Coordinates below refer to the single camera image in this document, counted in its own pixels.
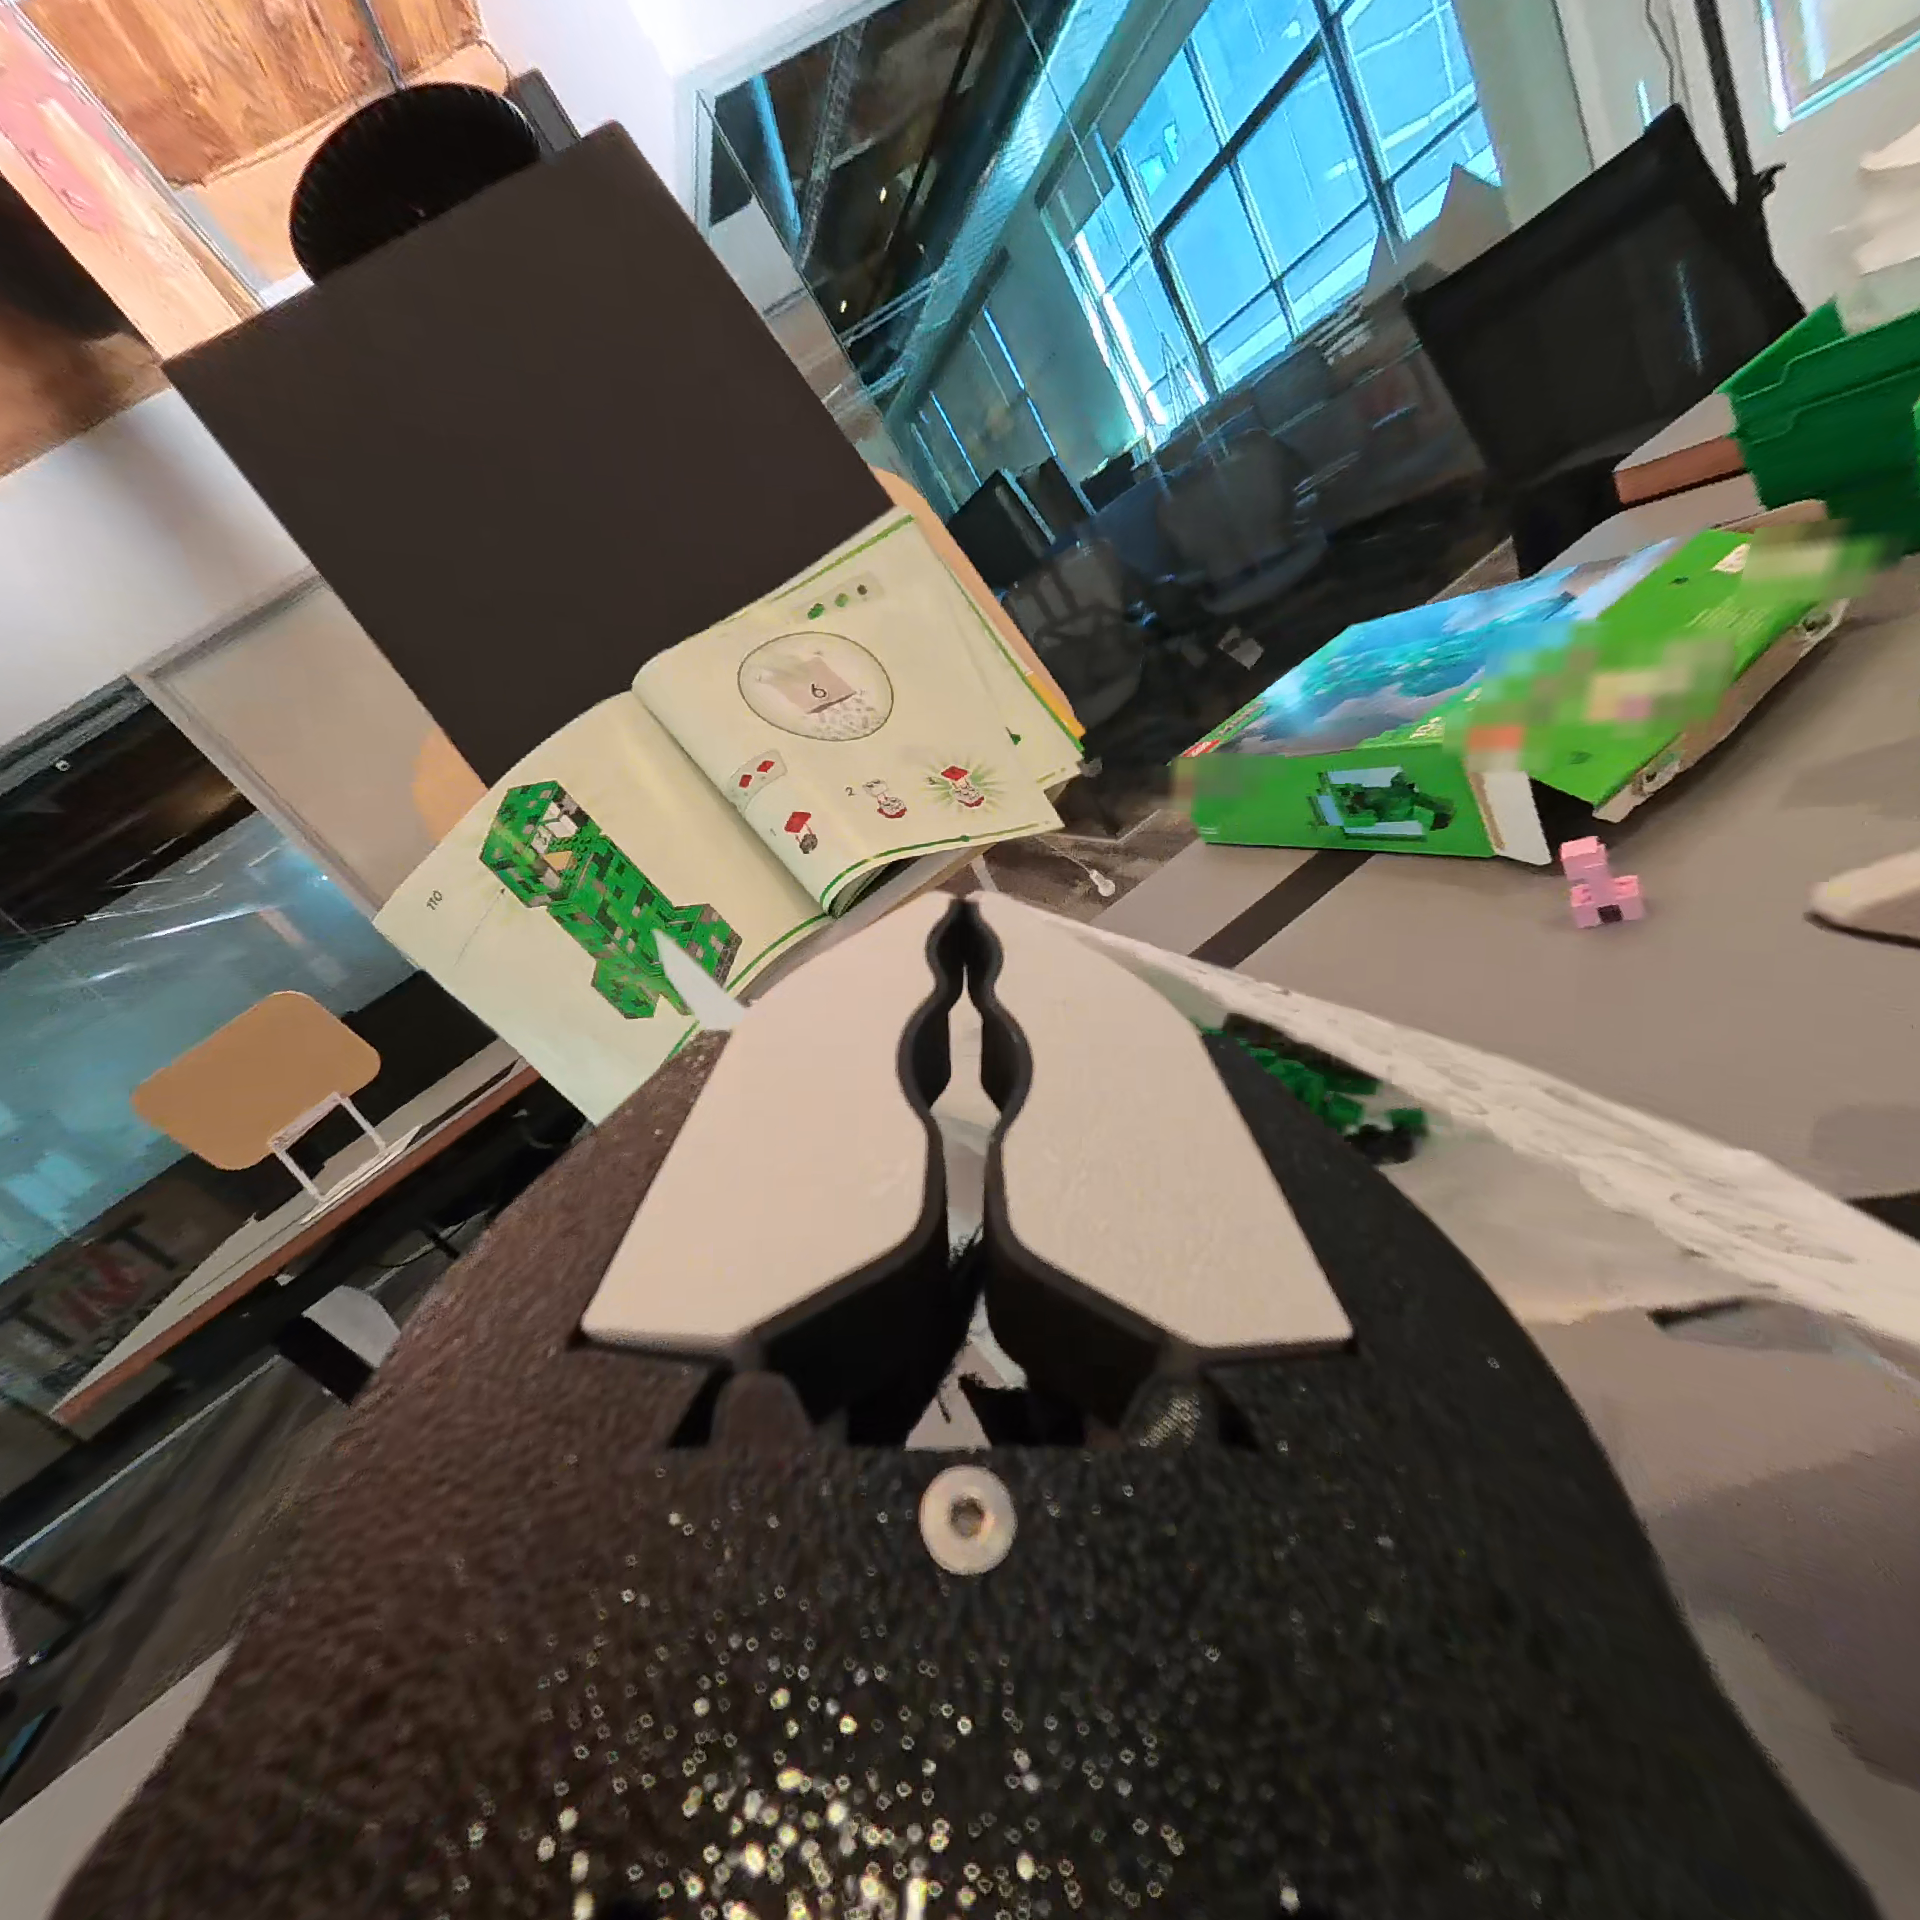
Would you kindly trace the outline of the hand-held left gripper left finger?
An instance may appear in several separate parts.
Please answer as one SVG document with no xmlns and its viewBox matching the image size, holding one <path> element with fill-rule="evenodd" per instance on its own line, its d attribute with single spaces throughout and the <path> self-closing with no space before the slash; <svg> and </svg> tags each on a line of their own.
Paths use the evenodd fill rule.
<svg viewBox="0 0 1920 1920">
<path fill-rule="evenodd" d="M 972 1330 L 935 1091 L 972 914 L 925 892 L 741 1010 L 588 1313 L 599 1348 L 783 1380 L 897 1439 Z"/>
</svg>

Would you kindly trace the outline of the dark partition panel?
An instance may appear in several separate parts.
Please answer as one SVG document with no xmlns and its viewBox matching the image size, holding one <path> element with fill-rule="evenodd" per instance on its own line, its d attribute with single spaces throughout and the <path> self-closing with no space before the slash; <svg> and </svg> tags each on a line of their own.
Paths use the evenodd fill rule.
<svg viewBox="0 0 1920 1920">
<path fill-rule="evenodd" d="M 894 511 L 612 124 L 168 384 L 487 784 Z"/>
</svg>

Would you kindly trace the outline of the black round ribbed object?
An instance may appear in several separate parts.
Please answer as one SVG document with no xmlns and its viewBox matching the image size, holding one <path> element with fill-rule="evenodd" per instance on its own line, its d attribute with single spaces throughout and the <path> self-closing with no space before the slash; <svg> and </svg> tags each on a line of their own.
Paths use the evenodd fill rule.
<svg viewBox="0 0 1920 1920">
<path fill-rule="evenodd" d="M 543 133 L 507 90 L 390 90 L 311 146 L 289 189 L 289 256 L 317 284 L 535 163 Z"/>
</svg>

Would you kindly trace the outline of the green lego bricks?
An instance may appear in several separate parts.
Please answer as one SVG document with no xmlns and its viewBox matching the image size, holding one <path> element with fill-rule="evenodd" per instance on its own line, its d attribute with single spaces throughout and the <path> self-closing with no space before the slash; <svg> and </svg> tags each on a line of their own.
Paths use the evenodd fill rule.
<svg viewBox="0 0 1920 1920">
<path fill-rule="evenodd" d="M 1267 1020 L 1226 1015 L 1221 1034 L 1278 1082 L 1325 1130 L 1338 1130 L 1367 1162 L 1409 1162 L 1430 1145 L 1430 1110 L 1402 1108 L 1376 1070 L 1307 1046 Z"/>
</svg>

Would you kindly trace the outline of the stack of green plastic bins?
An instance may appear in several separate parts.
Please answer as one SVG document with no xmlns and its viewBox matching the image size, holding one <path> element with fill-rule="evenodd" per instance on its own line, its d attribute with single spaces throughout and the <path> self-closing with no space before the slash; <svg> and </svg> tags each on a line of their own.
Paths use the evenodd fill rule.
<svg viewBox="0 0 1920 1920">
<path fill-rule="evenodd" d="M 1826 507 L 1855 539 L 1920 550 L 1920 310 L 1852 330 L 1839 307 L 1723 384 L 1766 511 Z"/>
</svg>

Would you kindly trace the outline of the green lego box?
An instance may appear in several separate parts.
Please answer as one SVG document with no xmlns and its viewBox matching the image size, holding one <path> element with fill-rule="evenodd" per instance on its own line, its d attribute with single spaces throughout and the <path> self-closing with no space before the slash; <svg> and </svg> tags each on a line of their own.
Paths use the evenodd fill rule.
<svg viewBox="0 0 1920 1920">
<path fill-rule="evenodd" d="M 1173 772 L 1195 840 L 1551 868 L 1713 756 L 1878 581 L 1880 541 L 1739 526 L 1325 643 Z"/>
</svg>

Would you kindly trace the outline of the empty wooden book stand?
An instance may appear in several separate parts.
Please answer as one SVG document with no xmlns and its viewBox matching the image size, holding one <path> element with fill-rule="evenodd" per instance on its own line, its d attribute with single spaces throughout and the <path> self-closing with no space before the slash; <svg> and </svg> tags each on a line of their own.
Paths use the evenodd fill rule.
<svg viewBox="0 0 1920 1920">
<path fill-rule="evenodd" d="M 153 1069 L 127 1091 L 127 1110 L 216 1172 L 253 1172 L 280 1159 L 306 1197 L 324 1197 L 300 1172 L 289 1145 L 333 1110 L 350 1110 L 384 1162 L 390 1136 L 354 1108 L 374 1070 L 384 1051 L 343 1015 L 333 1015 L 317 996 L 280 990 L 182 1062 Z"/>
</svg>

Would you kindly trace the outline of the pink lego pig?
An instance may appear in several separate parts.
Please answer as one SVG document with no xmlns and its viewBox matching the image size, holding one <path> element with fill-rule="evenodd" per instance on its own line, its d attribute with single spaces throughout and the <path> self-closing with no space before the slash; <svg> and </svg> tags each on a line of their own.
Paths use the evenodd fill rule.
<svg viewBox="0 0 1920 1920">
<path fill-rule="evenodd" d="M 1558 846 L 1563 886 L 1569 886 L 1569 925 L 1641 925 L 1641 880 L 1615 874 L 1612 846 L 1598 834 Z"/>
</svg>

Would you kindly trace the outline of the wooden edged office desk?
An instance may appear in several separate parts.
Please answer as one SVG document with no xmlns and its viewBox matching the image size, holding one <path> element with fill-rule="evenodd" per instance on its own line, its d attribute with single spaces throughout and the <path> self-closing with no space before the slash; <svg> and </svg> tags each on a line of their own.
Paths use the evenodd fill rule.
<svg viewBox="0 0 1920 1920">
<path fill-rule="evenodd" d="M 216 1313 L 241 1305 L 253 1285 L 286 1283 L 306 1257 L 317 1257 L 335 1228 L 350 1228 L 374 1197 L 403 1177 L 425 1172 L 467 1130 L 496 1119 L 512 1097 L 535 1088 L 535 1069 L 507 1041 L 436 1082 L 393 1119 L 384 1119 L 390 1145 L 350 1145 L 324 1162 L 324 1197 L 289 1197 L 273 1214 L 253 1214 L 224 1234 L 182 1285 L 168 1285 L 137 1327 L 55 1406 L 58 1427 L 75 1427 L 101 1398 L 137 1382 L 153 1355 L 168 1355 Z"/>
</svg>

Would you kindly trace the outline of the open lego instruction booklet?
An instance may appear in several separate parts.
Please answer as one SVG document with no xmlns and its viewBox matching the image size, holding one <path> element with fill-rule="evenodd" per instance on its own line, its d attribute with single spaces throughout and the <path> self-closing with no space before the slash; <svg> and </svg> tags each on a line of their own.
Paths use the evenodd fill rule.
<svg viewBox="0 0 1920 1920">
<path fill-rule="evenodd" d="M 512 760 L 374 933 L 588 1126 L 894 868 L 1051 834 L 1084 745 L 897 507 Z"/>
</svg>

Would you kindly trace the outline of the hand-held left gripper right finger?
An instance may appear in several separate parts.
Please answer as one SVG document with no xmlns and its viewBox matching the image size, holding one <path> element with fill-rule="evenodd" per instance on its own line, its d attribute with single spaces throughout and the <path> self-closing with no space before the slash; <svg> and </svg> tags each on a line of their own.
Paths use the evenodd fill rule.
<svg viewBox="0 0 1920 1920">
<path fill-rule="evenodd" d="M 1354 1313 L 1188 1010 L 1031 906 L 977 900 L 972 925 L 981 1305 L 1031 1389 L 1125 1427 L 1167 1380 L 1348 1348 Z"/>
</svg>

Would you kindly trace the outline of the row of black office chairs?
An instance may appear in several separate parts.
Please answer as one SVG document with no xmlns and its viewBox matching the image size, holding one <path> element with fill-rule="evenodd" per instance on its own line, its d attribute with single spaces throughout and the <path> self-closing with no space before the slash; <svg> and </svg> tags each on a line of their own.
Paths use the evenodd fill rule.
<svg viewBox="0 0 1920 1920">
<path fill-rule="evenodd" d="M 981 478 L 945 526 L 1075 716 L 1114 727 L 1147 694 L 1195 712 L 1201 687 L 1267 663 L 1267 631 L 1325 560 L 1311 478 L 1277 432 L 1167 474 L 1046 539 L 1013 478 Z"/>
</svg>

